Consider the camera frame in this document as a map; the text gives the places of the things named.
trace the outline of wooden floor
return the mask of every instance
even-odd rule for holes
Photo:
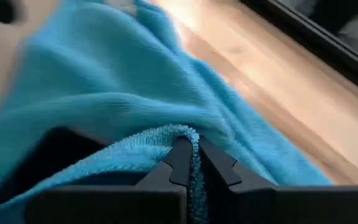
[[[237,1],[152,1],[171,17],[187,51],[210,63],[328,177],[358,184],[358,87]],[[24,4],[24,22],[0,25],[0,94],[17,41],[56,2]]]

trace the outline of blue microfiber towel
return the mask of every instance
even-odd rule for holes
[[[1,223],[23,223],[25,201],[42,189],[107,170],[149,171],[177,135],[196,146],[203,134],[276,184],[331,183],[214,70],[183,51],[158,7],[126,3],[64,0],[22,43],[14,84],[0,103],[0,184],[54,127],[116,143],[0,205]],[[192,176],[193,216],[206,223],[202,175]]]

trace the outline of blue cloth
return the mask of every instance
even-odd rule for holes
[[[25,200],[47,187],[106,170],[148,171],[179,134],[194,144],[197,133],[205,135],[276,184],[330,184],[213,69],[183,51],[158,7],[134,5],[126,14],[102,2],[65,0],[22,43],[0,103],[0,183],[51,128],[117,143],[0,205],[1,223],[22,223]],[[193,205],[201,223],[203,200]]]

